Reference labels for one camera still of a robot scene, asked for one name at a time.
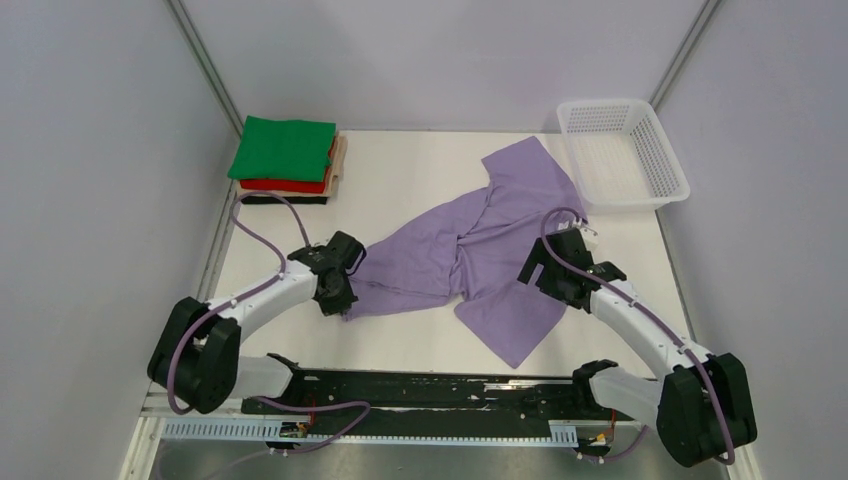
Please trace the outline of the lavender t shirt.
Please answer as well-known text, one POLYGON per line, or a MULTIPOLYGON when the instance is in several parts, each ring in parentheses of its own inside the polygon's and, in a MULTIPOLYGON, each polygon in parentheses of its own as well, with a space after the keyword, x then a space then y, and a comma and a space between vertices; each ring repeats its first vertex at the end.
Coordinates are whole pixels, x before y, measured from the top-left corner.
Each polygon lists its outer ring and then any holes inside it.
POLYGON ((438 205, 366 249, 346 320, 459 302, 456 317, 519 367, 564 316, 563 303, 518 276, 543 227, 585 209, 570 177, 528 137, 486 156, 486 187, 438 205))

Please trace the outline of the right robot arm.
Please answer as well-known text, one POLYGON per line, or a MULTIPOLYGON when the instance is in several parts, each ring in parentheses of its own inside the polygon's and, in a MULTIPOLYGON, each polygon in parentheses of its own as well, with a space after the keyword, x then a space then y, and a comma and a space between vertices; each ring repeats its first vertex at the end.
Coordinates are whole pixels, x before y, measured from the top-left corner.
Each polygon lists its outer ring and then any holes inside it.
POLYGON ((573 372, 571 403, 584 417, 621 412, 657 432, 679 465, 728 463, 758 437, 747 372, 733 354, 686 339, 643 304, 613 263, 594 261, 576 228, 539 236, 518 276, 544 295, 610 327, 649 367, 651 380, 612 360, 573 372))

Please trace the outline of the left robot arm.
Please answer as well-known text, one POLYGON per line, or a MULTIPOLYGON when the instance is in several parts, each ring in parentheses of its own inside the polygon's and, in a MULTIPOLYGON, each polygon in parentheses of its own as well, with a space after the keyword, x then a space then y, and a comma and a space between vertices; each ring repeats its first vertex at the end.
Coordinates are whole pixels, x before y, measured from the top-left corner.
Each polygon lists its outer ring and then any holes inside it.
POLYGON ((283 312, 314 301, 325 316, 350 310, 349 279, 367 252, 338 231, 325 245, 289 254, 271 275, 211 301, 192 297, 173 307, 147 366, 150 380, 185 405, 178 413, 208 414, 229 399, 266 397, 283 413, 298 411, 306 386, 293 366, 271 354, 241 354, 242 343, 283 312))

